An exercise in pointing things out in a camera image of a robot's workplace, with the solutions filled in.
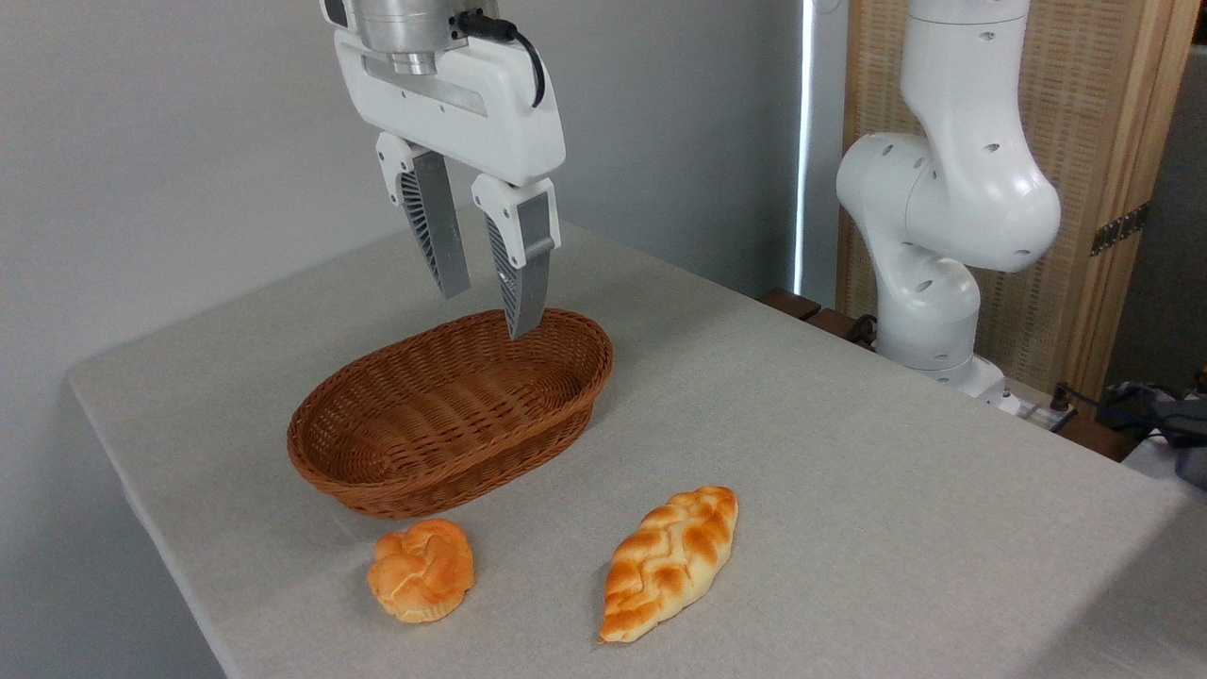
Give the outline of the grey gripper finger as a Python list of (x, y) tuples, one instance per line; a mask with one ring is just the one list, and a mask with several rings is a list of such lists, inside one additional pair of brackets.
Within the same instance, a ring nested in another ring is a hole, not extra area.
[(441, 295), (453, 298), (470, 289), (444, 156), (383, 131), (377, 137), (377, 157), (389, 199), (404, 210)]
[(552, 180), (526, 188), (480, 174), (471, 185), (476, 206), (486, 216), (497, 279), (511, 340), (533, 330), (542, 320), (552, 252), (561, 246)]

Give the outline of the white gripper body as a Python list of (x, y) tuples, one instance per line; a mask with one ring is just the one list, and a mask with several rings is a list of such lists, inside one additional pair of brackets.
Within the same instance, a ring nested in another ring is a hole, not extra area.
[(470, 39), (438, 53), (433, 75), (397, 74), (349, 31), (336, 31), (336, 53), (358, 116), (396, 137), (517, 186), (566, 159), (553, 84), (535, 107), (532, 60), (518, 43)]

